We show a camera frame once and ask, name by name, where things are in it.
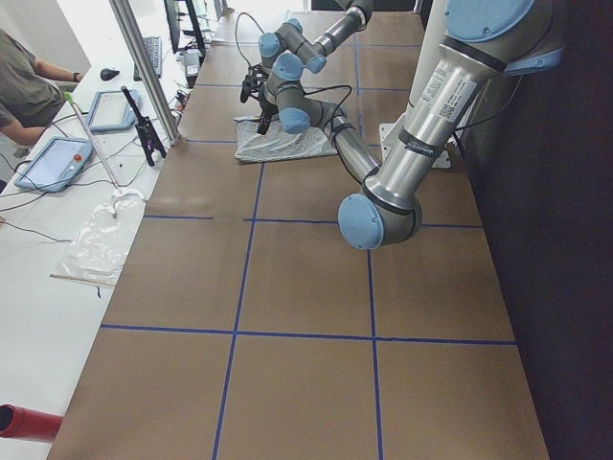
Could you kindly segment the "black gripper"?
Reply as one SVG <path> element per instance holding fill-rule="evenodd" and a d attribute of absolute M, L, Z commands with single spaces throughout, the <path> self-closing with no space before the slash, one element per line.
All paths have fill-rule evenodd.
<path fill-rule="evenodd" d="M 259 135 L 265 135 L 269 129 L 271 119 L 279 114 L 279 108 L 276 104 L 275 96 L 266 88 L 260 90 L 258 99 L 262 115 L 258 122 L 257 133 Z"/>
<path fill-rule="evenodd" d="M 266 80 L 267 73 L 260 64 L 249 66 L 248 72 L 241 83 L 239 100 L 246 103 L 250 96 L 258 95 Z"/>

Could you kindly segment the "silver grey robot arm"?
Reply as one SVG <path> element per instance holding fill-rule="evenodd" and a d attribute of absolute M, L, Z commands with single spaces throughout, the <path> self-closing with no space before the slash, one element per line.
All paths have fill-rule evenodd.
<path fill-rule="evenodd" d="M 563 51 L 566 5 L 562 1 L 438 1 L 430 26 L 441 27 L 439 61 L 419 97 L 398 119 L 393 144 L 383 160 L 368 146 L 343 111 L 310 99 L 301 84 L 305 71 L 320 72 L 328 57 L 350 36 L 365 30 L 370 1 L 347 1 L 344 15 L 317 39 L 305 38 L 299 21 L 285 21 L 259 40 L 262 82 L 260 131 L 272 117 L 283 130 L 324 131 L 359 191 L 338 210 L 344 239 L 358 249 L 403 242 L 420 228 L 415 193 L 459 127 L 475 98 L 492 79 L 546 71 Z"/>
<path fill-rule="evenodd" d="M 249 73 L 242 83 L 240 101 L 244 104 L 265 80 L 275 76 L 282 81 L 299 81 L 305 69 L 321 72 L 330 56 L 352 35 L 364 31 L 373 11 L 373 1 L 336 1 L 345 13 L 314 41 L 309 41 L 301 22 L 289 18 L 274 32 L 263 33 L 258 42 L 261 62 L 248 63 Z"/>

